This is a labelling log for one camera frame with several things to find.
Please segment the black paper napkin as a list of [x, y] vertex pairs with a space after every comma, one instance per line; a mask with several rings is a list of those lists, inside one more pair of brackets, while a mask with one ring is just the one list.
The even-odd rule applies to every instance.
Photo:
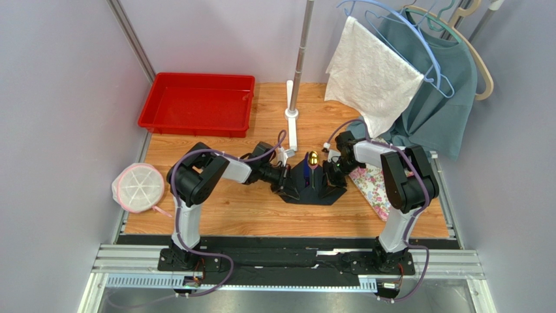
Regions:
[[316, 189], [305, 187], [302, 162], [290, 169], [287, 177], [286, 193], [278, 194], [286, 203], [300, 205], [333, 205], [347, 191], [346, 188], [328, 186], [322, 165], [315, 171]]

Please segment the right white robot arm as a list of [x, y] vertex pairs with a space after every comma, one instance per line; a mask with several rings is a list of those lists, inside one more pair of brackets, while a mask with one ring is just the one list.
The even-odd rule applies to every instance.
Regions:
[[370, 139], [356, 139], [350, 131], [335, 137], [337, 158], [322, 164], [319, 197], [325, 198], [347, 188], [346, 176], [367, 165], [382, 170], [386, 196], [393, 210], [377, 238], [376, 253], [402, 254], [412, 246], [409, 235], [430, 201], [439, 195], [439, 184], [423, 147], [399, 148]]

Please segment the iridescent spoon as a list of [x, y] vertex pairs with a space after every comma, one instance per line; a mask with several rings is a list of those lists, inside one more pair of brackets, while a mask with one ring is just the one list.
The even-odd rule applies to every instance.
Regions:
[[307, 157], [307, 166], [309, 168], [309, 181], [313, 190], [316, 189], [315, 171], [319, 166], [319, 162], [318, 153], [316, 151], [309, 152]]

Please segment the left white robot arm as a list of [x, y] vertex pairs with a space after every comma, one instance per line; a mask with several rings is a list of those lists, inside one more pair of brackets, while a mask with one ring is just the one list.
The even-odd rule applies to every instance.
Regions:
[[252, 153], [234, 157], [197, 143], [171, 167], [166, 176], [176, 207], [170, 248], [190, 253], [200, 242], [200, 216], [203, 203], [221, 179], [251, 185], [263, 181], [279, 196], [297, 200], [299, 192], [291, 178], [291, 167], [283, 161], [272, 164], [277, 147], [258, 143]]

